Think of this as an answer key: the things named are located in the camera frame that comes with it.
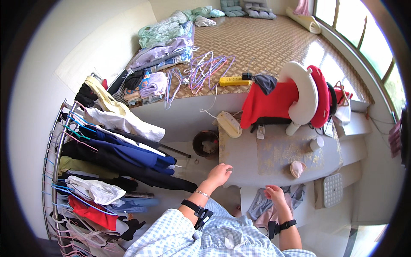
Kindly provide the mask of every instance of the window frame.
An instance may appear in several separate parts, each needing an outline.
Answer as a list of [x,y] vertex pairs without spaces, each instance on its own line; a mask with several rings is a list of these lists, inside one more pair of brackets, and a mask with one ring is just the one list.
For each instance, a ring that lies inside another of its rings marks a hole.
[[393,113],[395,115],[396,120],[399,120],[399,117],[396,113],[393,101],[390,97],[390,95],[388,94],[388,91],[386,90],[384,84],[386,83],[386,81],[388,80],[389,76],[391,75],[391,72],[394,69],[394,65],[395,65],[395,59],[394,59],[394,54],[393,54],[393,59],[391,60],[390,66],[388,67],[387,71],[385,72],[384,76],[382,78],[380,78],[380,76],[378,75],[377,71],[374,69],[374,67],[371,65],[371,63],[367,60],[367,58],[360,52],[360,47],[363,43],[364,40],[364,35],[365,35],[365,29],[367,28],[367,20],[368,17],[365,16],[365,22],[364,22],[364,28],[363,28],[363,33],[361,35],[360,41],[358,43],[358,46],[354,46],[353,43],[351,43],[351,41],[349,41],[343,34],[341,34],[340,32],[338,32],[335,27],[337,25],[337,19],[338,19],[338,13],[339,13],[339,5],[340,2],[339,0],[336,1],[335,3],[335,13],[334,13],[334,21],[332,23],[332,26],[328,25],[326,22],[324,22],[323,20],[321,20],[321,18],[317,17],[317,4],[318,1],[314,0],[314,17],[315,19],[321,23],[321,25],[323,25],[324,27],[326,27],[328,30],[330,30],[332,33],[334,33],[338,38],[340,38],[346,45],[348,45],[348,47],[355,53],[355,55],[365,64],[365,66],[367,67],[367,69],[370,71],[370,73],[373,75],[375,81],[377,82],[378,87],[380,88],[380,90],[383,92],[383,97],[385,98],[385,100],[388,103],[388,107],[390,108],[391,113]]

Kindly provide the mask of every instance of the clothes drying rack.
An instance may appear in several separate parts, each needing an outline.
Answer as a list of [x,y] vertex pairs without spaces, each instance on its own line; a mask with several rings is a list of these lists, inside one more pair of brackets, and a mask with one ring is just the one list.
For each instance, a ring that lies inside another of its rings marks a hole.
[[[66,139],[66,135],[67,135],[66,132],[68,132],[67,127],[69,127],[72,121],[71,117],[73,117],[73,113],[76,113],[80,116],[84,115],[84,112],[79,107],[80,105],[77,102],[74,102],[73,105],[68,104],[67,99],[65,99],[63,103],[61,104],[61,107],[58,110],[58,114],[54,120],[52,129],[49,133],[46,153],[44,156],[43,173],[42,173],[42,204],[43,204],[43,214],[44,214],[44,222],[46,226],[47,236],[49,240],[51,240],[52,238],[57,239],[58,244],[60,245],[60,250],[64,256],[68,256],[68,255],[71,256],[72,252],[75,252],[75,250],[72,249],[71,247],[67,247],[67,245],[70,244],[70,240],[67,239],[67,236],[64,236],[62,234],[63,233],[62,231],[64,231],[65,229],[61,228],[62,221],[58,216],[57,190],[55,187],[52,187],[52,186],[47,187],[46,184],[51,185],[52,183],[57,184],[58,182],[58,170],[59,170],[59,165],[60,165],[60,156],[61,156],[62,146]],[[65,122],[61,116],[61,112],[64,109],[70,110]],[[56,128],[57,128],[58,123],[61,123],[62,131],[59,132],[57,136],[55,136],[57,133]],[[176,149],[165,146],[163,144],[160,144],[160,147],[168,149],[175,153],[181,154],[188,158],[191,157],[191,155],[180,152]],[[51,218],[48,218],[50,209],[53,210],[53,215]]]

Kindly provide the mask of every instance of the yellow power strip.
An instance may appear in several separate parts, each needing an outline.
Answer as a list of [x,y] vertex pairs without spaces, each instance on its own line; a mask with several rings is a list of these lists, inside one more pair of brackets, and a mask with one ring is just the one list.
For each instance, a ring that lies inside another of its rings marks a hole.
[[251,80],[242,80],[241,77],[225,77],[220,78],[220,86],[241,86],[241,85],[251,85],[253,82]]

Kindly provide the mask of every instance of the power strip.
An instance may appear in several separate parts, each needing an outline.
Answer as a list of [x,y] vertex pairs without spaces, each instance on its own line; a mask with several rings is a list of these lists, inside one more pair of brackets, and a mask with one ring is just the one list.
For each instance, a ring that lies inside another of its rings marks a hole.
[[220,86],[250,86],[253,81],[243,80],[241,77],[220,78]]
[[222,111],[219,115],[217,115],[217,122],[232,138],[241,136],[242,128],[240,127],[240,124],[228,112]]

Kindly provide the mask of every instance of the left hand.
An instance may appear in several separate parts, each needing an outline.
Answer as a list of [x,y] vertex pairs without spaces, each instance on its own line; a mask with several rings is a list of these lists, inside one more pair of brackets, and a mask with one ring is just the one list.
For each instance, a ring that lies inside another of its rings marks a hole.
[[224,185],[231,175],[231,171],[227,170],[232,168],[233,166],[231,165],[220,163],[210,171],[206,181],[213,185],[214,188]]

